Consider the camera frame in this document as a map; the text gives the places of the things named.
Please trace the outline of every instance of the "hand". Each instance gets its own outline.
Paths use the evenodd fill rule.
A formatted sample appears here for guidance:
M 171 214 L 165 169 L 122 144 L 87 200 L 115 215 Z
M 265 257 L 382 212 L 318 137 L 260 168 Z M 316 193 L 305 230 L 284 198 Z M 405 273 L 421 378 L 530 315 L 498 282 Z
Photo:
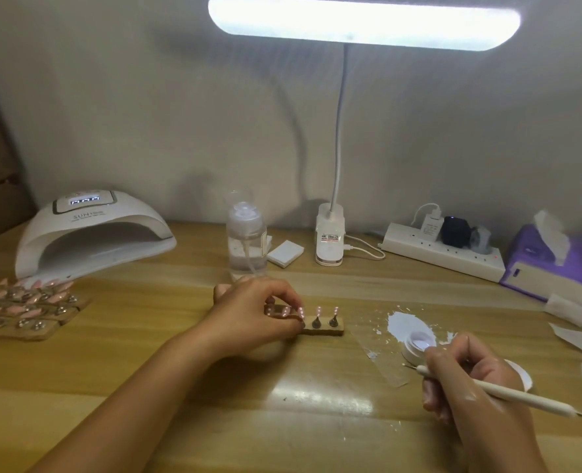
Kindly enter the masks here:
M 275 297 L 298 310 L 302 299 L 287 281 L 272 278 L 241 278 L 233 286 L 214 290 L 214 307 L 194 327 L 217 358 L 238 355 L 261 345 L 289 339 L 302 332 L 297 316 L 285 319 L 264 315 L 265 303 Z
M 536 441 L 530 409 L 487 395 L 472 378 L 523 390 L 519 375 L 473 334 L 447 348 L 429 348 L 426 364 L 437 380 L 422 382 L 424 409 L 455 423 L 471 473 L 540 473 L 547 468 Z M 461 365 L 471 365 L 470 376 Z

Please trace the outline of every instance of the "desk lamp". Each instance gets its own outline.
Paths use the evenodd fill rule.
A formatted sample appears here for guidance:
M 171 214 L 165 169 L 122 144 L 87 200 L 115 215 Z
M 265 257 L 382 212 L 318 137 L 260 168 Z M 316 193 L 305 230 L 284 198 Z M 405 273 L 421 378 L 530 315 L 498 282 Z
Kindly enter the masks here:
M 333 267 L 341 265 L 344 250 L 351 248 L 344 244 L 343 207 L 337 204 L 341 178 L 341 114 L 350 44 L 486 51 L 510 39 L 521 23 L 519 13 L 512 9 L 341 0 L 209 0 L 208 11 L 217 27 L 229 34 L 343 44 L 333 197 L 329 203 L 319 206 L 315 228 L 315 260 Z M 385 256 L 384 253 L 380 257 L 365 252 L 376 259 Z

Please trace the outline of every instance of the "wooden table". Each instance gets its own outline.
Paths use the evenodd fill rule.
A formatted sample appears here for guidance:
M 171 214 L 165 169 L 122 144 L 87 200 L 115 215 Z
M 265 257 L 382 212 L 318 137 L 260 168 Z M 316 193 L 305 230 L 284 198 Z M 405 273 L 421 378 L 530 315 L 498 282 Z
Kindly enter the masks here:
M 225 229 L 172 229 L 174 251 L 79 280 L 76 292 L 93 302 L 51 339 L 0 340 L 0 472 L 26 469 L 208 310 L 211 288 L 228 281 Z M 0 278 L 12 275 L 21 230 L 0 236 Z M 361 343 L 385 347 L 372 361 L 348 331 L 218 363 L 188 397 L 149 471 L 460 470 L 455 438 L 422 410 L 420 378 L 399 367 L 399 345 L 386 330 L 394 310 L 437 324 L 440 336 L 475 332 L 527 369 L 537 393 L 582 410 L 582 352 L 554 336 L 547 322 L 571 326 L 540 312 L 540 302 L 392 254 L 373 262 L 346 253 L 341 267 L 321 267 L 313 233 L 271 234 L 274 246 L 290 239 L 306 247 L 286 270 L 270 264 L 271 276 L 288 279 L 307 311 L 339 306 L 347 326 L 375 322 L 381 337 Z M 401 379 L 408 384 L 394 387 Z M 534 416 L 551 470 L 582 472 L 582 420 Z

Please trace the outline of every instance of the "gray wall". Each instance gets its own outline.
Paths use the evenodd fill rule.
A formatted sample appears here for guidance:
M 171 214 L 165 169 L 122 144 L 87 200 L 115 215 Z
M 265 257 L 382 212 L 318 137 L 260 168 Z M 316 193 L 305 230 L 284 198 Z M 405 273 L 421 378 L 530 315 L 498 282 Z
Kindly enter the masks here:
M 516 7 L 523 25 L 484 53 L 352 48 L 349 230 L 430 201 L 500 241 L 541 208 L 582 230 L 582 0 L 440 1 Z M 206 7 L 0 0 L 0 108 L 38 203 L 102 187 L 222 222 L 225 190 L 248 185 L 270 224 L 314 225 L 342 48 L 231 37 Z

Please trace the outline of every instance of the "white nail dryer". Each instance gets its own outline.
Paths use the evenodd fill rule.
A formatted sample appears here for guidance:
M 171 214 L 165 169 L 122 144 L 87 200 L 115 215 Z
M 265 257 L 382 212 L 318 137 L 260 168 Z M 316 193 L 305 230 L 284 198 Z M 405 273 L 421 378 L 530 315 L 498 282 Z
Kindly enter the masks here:
M 119 191 L 75 192 L 41 209 L 17 248 L 24 284 L 69 281 L 173 249 L 169 226 L 141 200 Z

